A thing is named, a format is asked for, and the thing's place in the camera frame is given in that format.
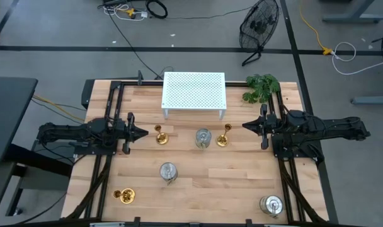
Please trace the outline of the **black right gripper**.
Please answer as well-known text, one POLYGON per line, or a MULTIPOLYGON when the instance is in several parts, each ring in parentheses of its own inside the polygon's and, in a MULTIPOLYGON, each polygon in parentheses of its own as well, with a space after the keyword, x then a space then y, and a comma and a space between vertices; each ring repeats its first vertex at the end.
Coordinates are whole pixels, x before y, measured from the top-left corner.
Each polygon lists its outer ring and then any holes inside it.
POLYGON ((261 117, 258 117, 256 120, 251 122, 243 123, 242 126, 260 136, 262 134, 262 143, 261 148, 267 149, 269 147, 268 144, 268 136, 267 134, 273 132, 277 128, 277 116, 275 113, 270 112, 268 115, 268 106, 267 104, 262 104, 261 108, 261 117))

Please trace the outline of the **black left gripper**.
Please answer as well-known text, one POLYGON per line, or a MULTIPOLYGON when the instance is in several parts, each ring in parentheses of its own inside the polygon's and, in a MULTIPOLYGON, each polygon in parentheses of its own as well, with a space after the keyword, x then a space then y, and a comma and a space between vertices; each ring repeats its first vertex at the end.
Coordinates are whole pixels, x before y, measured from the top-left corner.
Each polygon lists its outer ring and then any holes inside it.
MULTIPOLYGON (((129 142, 132 142, 132 127, 134 126, 134 114, 129 112, 127 115, 127 121, 118 119, 115 124, 116 140, 124 140, 122 144, 122 151, 124 154, 130 154, 129 142)), ((141 134, 134 134, 134 141, 147 136, 148 131, 141 129, 137 126, 134 127, 134 132, 141 134)))

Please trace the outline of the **short brass candlestick holder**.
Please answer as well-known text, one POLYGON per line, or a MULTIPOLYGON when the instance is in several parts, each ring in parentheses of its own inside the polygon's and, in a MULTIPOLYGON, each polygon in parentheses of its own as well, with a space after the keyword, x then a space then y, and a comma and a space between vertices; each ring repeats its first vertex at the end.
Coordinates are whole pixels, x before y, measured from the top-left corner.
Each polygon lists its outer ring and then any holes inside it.
POLYGON ((167 133, 161 131, 161 125, 155 125, 154 129, 157 132, 156 142, 160 145, 166 144, 169 141, 169 136, 167 133))
POLYGON ((120 201, 124 204, 130 204, 135 199, 135 191, 130 188, 123 190, 115 190, 113 192, 113 197, 115 199, 120 199, 120 201))

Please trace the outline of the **tall brass candlestick holder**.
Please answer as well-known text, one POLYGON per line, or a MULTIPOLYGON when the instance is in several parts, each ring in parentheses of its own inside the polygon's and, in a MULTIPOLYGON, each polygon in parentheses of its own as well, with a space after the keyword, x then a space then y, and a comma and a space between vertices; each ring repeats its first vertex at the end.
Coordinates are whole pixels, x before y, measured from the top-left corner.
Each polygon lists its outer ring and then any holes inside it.
POLYGON ((224 133, 217 136, 216 143, 220 147, 226 147, 229 144, 229 139, 227 133, 232 129, 231 124, 226 124, 224 126, 224 133))

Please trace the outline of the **silver scented candle tin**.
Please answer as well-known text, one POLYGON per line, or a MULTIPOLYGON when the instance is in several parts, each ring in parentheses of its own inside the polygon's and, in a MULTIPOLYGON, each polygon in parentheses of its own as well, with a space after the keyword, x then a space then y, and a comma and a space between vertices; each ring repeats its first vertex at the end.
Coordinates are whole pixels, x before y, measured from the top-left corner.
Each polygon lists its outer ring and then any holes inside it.
POLYGON ((177 168, 173 163, 170 162, 163 163, 159 169, 159 173, 161 178, 167 183, 167 185, 170 185, 178 177, 177 168))
POLYGON ((264 196, 259 201, 260 209, 271 218, 278 218, 283 211, 283 202, 281 198, 275 195, 264 196))
POLYGON ((208 129, 199 129, 195 136, 195 144, 200 149, 206 149, 210 146, 211 132, 208 129))

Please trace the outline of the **green potted plant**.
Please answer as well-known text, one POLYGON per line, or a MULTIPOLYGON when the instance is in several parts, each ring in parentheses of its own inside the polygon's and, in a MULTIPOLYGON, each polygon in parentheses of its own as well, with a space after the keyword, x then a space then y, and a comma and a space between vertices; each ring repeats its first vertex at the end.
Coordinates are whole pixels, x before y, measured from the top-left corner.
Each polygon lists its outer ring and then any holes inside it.
POLYGON ((278 79, 272 74, 254 74, 246 78, 246 84, 251 90, 242 95, 248 103, 266 103, 273 93, 280 91, 278 79))

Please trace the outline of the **white perforated metal shelf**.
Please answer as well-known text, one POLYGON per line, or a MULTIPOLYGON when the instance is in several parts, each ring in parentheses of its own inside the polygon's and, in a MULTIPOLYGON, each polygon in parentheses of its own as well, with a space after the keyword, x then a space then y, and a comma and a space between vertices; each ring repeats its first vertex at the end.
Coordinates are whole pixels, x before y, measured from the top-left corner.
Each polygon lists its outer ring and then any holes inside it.
POLYGON ((170 110, 217 110, 222 120, 227 110, 224 73, 165 72, 161 108, 170 110))

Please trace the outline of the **black floor fan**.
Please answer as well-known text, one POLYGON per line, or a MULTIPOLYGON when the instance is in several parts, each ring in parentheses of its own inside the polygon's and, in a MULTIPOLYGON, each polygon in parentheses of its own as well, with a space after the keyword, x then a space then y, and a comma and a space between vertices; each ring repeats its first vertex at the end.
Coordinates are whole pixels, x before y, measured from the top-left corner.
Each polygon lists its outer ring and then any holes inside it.
POLYGON ((239 45, 251 55, 242 62, 245 66, 261 57, 264 46, 271 39, 280 16, 276 0, 259 0, 239 26, 239 45))

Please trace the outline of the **grey desk foot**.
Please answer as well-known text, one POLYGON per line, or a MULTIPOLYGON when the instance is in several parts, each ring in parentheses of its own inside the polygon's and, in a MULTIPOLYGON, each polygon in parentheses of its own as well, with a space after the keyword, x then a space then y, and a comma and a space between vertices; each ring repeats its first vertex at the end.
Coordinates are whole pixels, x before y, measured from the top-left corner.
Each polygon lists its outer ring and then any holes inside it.
POLYGON ((383 105, 383 96, 357 96, 350 102, 354 105, 383 105))

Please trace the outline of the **dark grey desk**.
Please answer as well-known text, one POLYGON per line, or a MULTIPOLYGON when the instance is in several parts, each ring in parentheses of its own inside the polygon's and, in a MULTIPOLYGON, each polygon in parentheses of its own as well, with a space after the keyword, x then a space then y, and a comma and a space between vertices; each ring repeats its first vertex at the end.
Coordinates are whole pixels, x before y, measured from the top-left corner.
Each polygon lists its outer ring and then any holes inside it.
POLYGON ((0 203, 13 175, 28 166, 68 177, 72 167, 12 143, 34 94, 37 79, 0 77, 0 203))

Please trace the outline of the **grey desk leg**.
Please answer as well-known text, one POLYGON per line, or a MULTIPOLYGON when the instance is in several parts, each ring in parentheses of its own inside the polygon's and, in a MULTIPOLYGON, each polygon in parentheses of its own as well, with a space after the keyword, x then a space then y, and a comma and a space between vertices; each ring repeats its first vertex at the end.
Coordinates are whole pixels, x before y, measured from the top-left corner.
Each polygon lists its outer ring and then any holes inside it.
POLYGON ((365 13, 375 0, 361 1, 362 2, 349 13, 324 15, 322 20, 328 23, 378 23, 383 20, 383 15, 365 13))

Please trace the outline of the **black aluminium table frame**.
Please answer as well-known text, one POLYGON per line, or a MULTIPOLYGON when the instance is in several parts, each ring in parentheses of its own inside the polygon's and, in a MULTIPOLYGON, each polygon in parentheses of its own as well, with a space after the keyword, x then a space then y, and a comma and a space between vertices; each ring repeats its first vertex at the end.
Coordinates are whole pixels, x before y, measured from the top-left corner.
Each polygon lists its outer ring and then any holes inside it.
POLYGON ((135 115, 138 127, 149 135, 131 144, 126 155, 119 151, 112 159, 103 204, 104 221, 176 223, 286 223, 286 214, 269 217, 259 207, 267 195, 276 195, 290 204, 295 218, 299 213, 295 197, 282 182, 279 164, 271 149, 261 149, 261 138, 242 127, 258 117, 259 105, 244 103, 245 88, 240 83, 227 87, 227 110, 222 120, 217 112, 172 110, 167 119, 161 109, 163 84, 146 81, 141 86, 127 84, 120 115, 135 115), (220 147, 217 136, 224 126, 229 144, 220 147), (155 125, 161 125, 169 141, 156 142, 155 125), (199 129, 208 129, 210 146, 195 144, 199 129), (165 162, 175 165, 177 179, 170 185, 159 169, 165 162), (133 189, 135 199, 124 204, 113 197, 115 190, 133 189))

